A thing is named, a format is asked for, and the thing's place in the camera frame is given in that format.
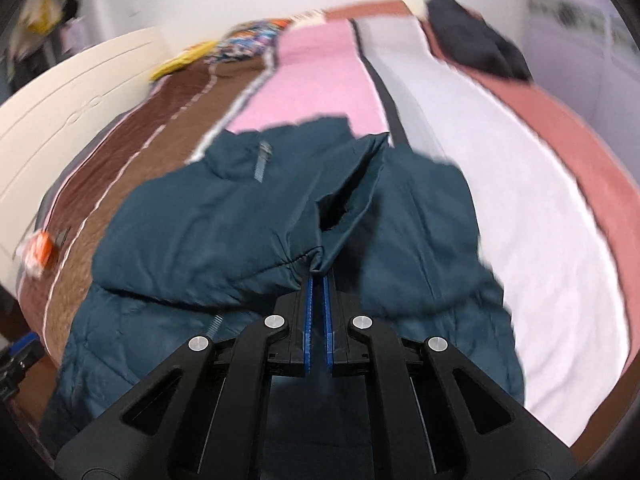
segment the colorful patterned cloth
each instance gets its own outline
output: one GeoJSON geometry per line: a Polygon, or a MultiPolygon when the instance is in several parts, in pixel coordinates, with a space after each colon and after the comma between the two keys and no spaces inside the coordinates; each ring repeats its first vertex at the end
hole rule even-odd
{"type": "Polygon", "coordinates": [[[241,23],[227,33],[207,59],[218,62],[260,56],[289,23],[291,20],[288,19],[241,23]]]}

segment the zipper pull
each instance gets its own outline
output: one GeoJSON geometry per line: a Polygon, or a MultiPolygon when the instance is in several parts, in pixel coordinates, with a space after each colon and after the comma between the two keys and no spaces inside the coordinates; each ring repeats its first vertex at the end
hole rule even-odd
{"type": "Polygon", "coordinates": [[[264,179],[264,170],[267,167],[267,162],[270,160],[273,152],[271,151],[271,145],[265,140],[260,141],[260,151],[258,152],[258,162],[255,165],[254,179],[258,182],[262,182],[264,179]]]}

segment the cream wooden headboard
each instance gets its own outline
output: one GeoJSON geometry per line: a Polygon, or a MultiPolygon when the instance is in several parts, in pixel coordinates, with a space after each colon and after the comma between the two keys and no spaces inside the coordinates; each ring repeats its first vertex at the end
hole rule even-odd
{"type": "Polygon", "coordinates": [[[148,94],[169,57],[156,28],[101,43],[45,72],[0,106],[0,283],[15,296],[15,250],[65,166],[148,94]]]}

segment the triangular cutout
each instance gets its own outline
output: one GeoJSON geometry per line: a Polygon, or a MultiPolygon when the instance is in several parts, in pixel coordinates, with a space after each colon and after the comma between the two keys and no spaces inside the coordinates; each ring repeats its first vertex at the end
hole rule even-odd
{"type": "Polygon", "coordinates": [[[479,434],[491,433],[511,422],[509,412],[464,370],[453,370],[453,377],[479,434]]]}
{"type": "Polygon", "coordinates": [[[179,368],[171,370],[144,397],[127,410],[122,416],[122,421],[142,433],[155,435],[181,378],[182,370],[179,368]]]}

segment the silver screw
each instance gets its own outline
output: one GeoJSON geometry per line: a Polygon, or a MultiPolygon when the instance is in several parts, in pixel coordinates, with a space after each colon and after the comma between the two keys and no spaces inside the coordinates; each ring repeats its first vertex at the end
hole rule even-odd
{"type": "Polygon", "coordinates": [[[280,328],[284,325],[284,318],[278,316],[278,314],[273,314],[264,319],[264,324],[269,328],[280,328]]]}
{"type": "Polygon", "coordinates": [[[373,325],[373,321],[370,317],[367,316],[356,316],[352,321],[354,327],[364,330],[366,328],[370,328],[373,325]]]}
{"type": "Polygon", "coordinates": [[[434,352],[444,352],[449,346],[449,343],[441,337],[432,337],[429,339],[428,345],[434,352]]]}
{"type": "Polygon", "coordinates": [[[193,337],[189,341],[189,348],[194,352],[201,352],[207,346],[209,346],[209,340],[201,335],[193,337]]]}

